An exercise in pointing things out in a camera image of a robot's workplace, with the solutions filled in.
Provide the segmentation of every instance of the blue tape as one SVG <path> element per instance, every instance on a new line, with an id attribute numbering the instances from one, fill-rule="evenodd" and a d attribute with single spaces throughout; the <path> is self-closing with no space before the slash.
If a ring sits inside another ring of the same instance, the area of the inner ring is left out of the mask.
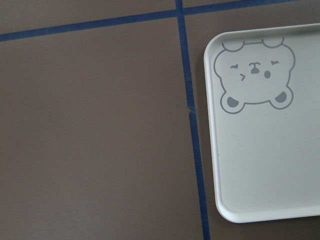
<path id="1" fill-rule="evenodd" d="M 168 11 L 158 11 L 158 12 L 151 12 L 151 13 L 145 13 L 145 14 L 132 15 L 132 16 L 122 16 L 122 17 L 109 18 L 109 19 L 96 20 L 96 21 L 80 22 L 80 23 L 61 25 L 61 26 L 45 27 L 40 29 L 19 31 L 19 32 L 13 32 L 13 33 L 4 33 L 4 34 L 0 34 L 0 42 L 31 38 L 31 37 L 37 37 L 37 36 L 44 36 L 44 35 L 51 35 L 51 34 L 67 33 L 67 32 L 79 31 L 79 30 L 86 30 L 86 29 L 102 28 L 102 27 L 122 25 L 122 24 L 138 23 L 138 22 L 144 22 L 144 21 L 150 21 L 150 20 L 173 18 L 175 16 L 176 16 L 176 10 L 168 10 Z"/>
<path id="2" fill-rule="evenodd" d="M 217 11 L 223 11 L 223 10 L 240 9 L 240 8 L 255 7 L 255 6 L 261 6 L 261 5 L 294 2 L 294 1 L 298 1 L 298 0 L 241 0 L 241 1 L 231 1 L 231 2 L 217 3 L 217 4 L 204 5 L 204 6 L 187 7 L 183 9 L 183 12 L 184 12 L 184 15 L 193 15 L 193 14 L 203 14 L 203 13 L 217 12 Z"/>
<path id="3" fill-rule="evenodd" d="M 196 109 L 195 109 L 190 58 L 189 58 L 189 50 L 188 50 L 187 31 L 186 31 L 186 23 L 185 23 L 182 0 L 175 0 L 175 5 L 176 5 L 176 16 L 177 16 L 178 28 L 179 28 L 186 100 L 187 100 L 187 106 L 191 110 L 189 113 L 189 121 L 190 121 L 190 128 L 191 128 L 195 174 L 196 174 L 196 181 L 197 181 L 198 194 L 199 194 L 199 205 L 200 205 L 203 239 L 210 240 L 206 190 L 205 190 L 204 175 L 203 175 L 202 162 L 201 162 L 197 116 L 196 116 Z"/>

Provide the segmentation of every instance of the floor tile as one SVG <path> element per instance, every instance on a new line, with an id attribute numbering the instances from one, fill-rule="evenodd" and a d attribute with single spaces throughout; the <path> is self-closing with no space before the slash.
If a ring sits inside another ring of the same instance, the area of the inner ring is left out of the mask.
<path id="1" fill-rule="evenodd" d="M 319 23 L 319 11 L 320 2 L 317 0 L 308 0 L 196 14 L 185 17 L 211 239 L 320 239 L 320 217 L 236 224 L 225 220 L 218 213 L 214 200 L 203 62 L 204 51 L 207 44 L 213 37 L 220 33 Z"/>
<path id="2" fill-rule="evenodd" d="M 176 18 L 0 52 L 0 239 L 203 239 Z"/>
<path id="3" fill-rule="evenodd" d="M 4 0 L 0 34 L 172 9 L 174 0 Z"/>
<path id="4" fill-rule="evenodd" d="M 184 8 L 190 7 L 198 7 L 203 5 L 210 5 L 210 4 L 222 4 L 228 2 L 234 2 L 235 0 L 182 0 Z"/>

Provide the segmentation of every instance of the cartoon bear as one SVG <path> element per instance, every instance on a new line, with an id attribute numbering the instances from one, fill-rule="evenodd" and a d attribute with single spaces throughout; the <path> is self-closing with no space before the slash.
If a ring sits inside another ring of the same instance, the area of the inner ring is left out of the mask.
<path id="1" fill-rule="evenodd" d="M 288 86 L 295 66 L 295 54 L 284 44 L 268 46 L 243 42 L 236 50 L 223 50 L 214 60 L 214 72 L 220 78 L 224 93 L 220 105 L 229 114 L 237 114 L 246 104 L 269 102 L 275 109 L 285 109 L 293 100 Z"/>

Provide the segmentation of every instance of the brown floor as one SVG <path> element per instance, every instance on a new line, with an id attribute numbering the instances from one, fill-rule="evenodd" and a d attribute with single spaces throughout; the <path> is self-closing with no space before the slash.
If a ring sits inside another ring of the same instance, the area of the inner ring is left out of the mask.
<path id="1" fill-rule="evenodd" d="M 5 0 L 0 34 L 174 9 Z M 317 23 L 319 10 L 301 0 L 185 17 L 212 240 L 320 239 L 320 217 L 219 215 L 203 66 L 219 33 Z M 204 239 L 176 17 L 0 42 L 0 66 L 0 240 Z"/>

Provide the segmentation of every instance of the tray rim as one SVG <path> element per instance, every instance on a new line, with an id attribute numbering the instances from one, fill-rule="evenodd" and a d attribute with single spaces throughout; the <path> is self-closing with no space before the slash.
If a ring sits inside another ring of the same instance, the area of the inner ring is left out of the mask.
<path id="1" fill-rule="evenodd" d="M 228 209 L 224 205 L 221 188 L 220 188 L 220 173 L 219 173 L 219 156 L 218 156 L 218 146 L 217 146 L 217 131 L 216 131 L 216 120 L 214 112 L 214 101 L 213 101 L 213 87 L 212 87 L 212 73 L 210 63 L 210 51 L 215 42 L 219 41 L 221 38 L 234 36 L 237 37 L 243 34 L 248 34 L 248 37 L 252 37 L 265 32 L 275 32 L 275 34 L 285 31 L 285 33 L 292 33 L 296 30 L 306 29 L 307 32 L 320 30 L 320 23 L 303 24 L 303 25 L 290 25 L 290 26 L 279 26 L 279 27 L 268 27 L 268 28 L 258 28 L 250 30 L 239 30 L 239 31 L 227 31 L 218 34 L 207 44 L 203 61 L 204 61 L 204 75 L 205 75 L 205 87 L 206 87 L 206 99 L 207 99 L 207 109 L 208 109 L 208 122 L 209 122 L 209 133 L 210 133 L 210 146 L 211 146 L 211 160 L 212 160 L 212 170 L 213 170 L 213 185 L 214 185 L 214 197 L 215 205 L 218 212 L 228 221 L 233 223 L 250 223 L 250 222 L 262 222 L 270 220 L 280 220 L 280 219 L 290 219 L 290 218 L 301 218 L 301 217 L 311 217 L 320 215 L 320 206 L 317 212 L 315 212 L 314 207 L 299 207 L 299 208 L 286 208 L 286 209 L 276 209 L 276 210 L 262 210 L 262 211 L 252 211 L 252 212 L 235 212 Z"/>

